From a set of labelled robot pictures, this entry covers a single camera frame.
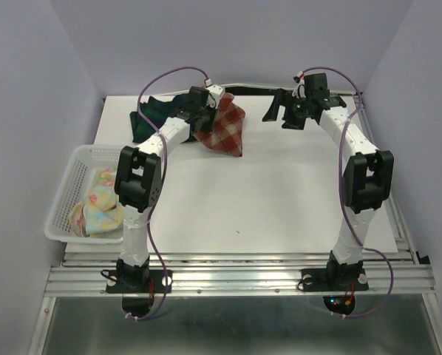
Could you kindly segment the red plaid skirt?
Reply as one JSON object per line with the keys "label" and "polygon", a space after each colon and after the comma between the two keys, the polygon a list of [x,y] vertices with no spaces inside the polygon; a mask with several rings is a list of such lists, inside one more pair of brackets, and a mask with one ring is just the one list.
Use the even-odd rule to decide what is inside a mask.
{"label": "red plaid skirt", "polygon": [[234,103],[235,96],[225,93],[220,100],[214,127],[211,132],[197,131],[194,138],[206,148],[230,155],[242,157],[242,131],[245,110]]}

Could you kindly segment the green plaid skirt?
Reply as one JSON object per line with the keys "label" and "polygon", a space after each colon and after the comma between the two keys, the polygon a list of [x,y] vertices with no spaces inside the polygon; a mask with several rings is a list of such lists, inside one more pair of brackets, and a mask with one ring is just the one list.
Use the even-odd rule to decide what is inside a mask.
{"label": "green plaid skirt", "polygon": [[[150,96],[147,102],[140,104],[140,111],[160,129],[168,118],[176,118],[187,103],[188,94],[176,95],[171,101],[159,101]],[[146,122],[138,111],[131,112],[129,119],[132,127],[133,143],[142,143],[150,138],[155,129]]]}

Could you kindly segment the pastel floral skirt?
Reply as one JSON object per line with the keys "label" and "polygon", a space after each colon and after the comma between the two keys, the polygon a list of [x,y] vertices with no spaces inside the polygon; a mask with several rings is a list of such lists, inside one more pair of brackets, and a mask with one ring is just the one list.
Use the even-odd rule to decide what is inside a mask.
{"label": "pastel floral skirt", "polygon": [[123,229],[123,207],[115,193],[116,169],[97,169],[85,197],[68,214],[74,235],[118,239]]}

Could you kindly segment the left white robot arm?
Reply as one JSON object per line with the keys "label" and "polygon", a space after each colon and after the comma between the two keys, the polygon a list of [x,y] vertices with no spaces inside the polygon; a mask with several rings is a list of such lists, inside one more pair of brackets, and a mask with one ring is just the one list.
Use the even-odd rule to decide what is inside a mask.
{"label": "left white robot arm", "polygon": [[115,193],[123,207],[123,248],[113,281],[132,291],[149,282],[147,224],[163,188],[163,164],[171,152],[195,132],[210,132],[225,89],[219,85],[193,86],[186,94],[160,101],[150,96],[139,107],[145,118],[165,119],[154,133],[135,147],[120,151]]}

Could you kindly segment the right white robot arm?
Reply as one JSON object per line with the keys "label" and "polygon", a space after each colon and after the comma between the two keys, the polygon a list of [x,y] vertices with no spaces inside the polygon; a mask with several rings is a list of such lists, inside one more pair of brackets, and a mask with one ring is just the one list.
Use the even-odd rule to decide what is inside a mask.
{"label": "right white robot arm", "polygon": [[371,143],[353,123],[345,101],[330,93],[324,73],[300,72],[292,90],[275,89],[273,101],[263,117],[275,121],[285,109],[283,128],[303,130],[314,120],[339,149],[339,201],[343,220],[339,236],[324,268],[302,270],[301,284],[308,287],[326,283],[342,288],[366,284],[363,251],[370,223],[390,196],[394,156]]}

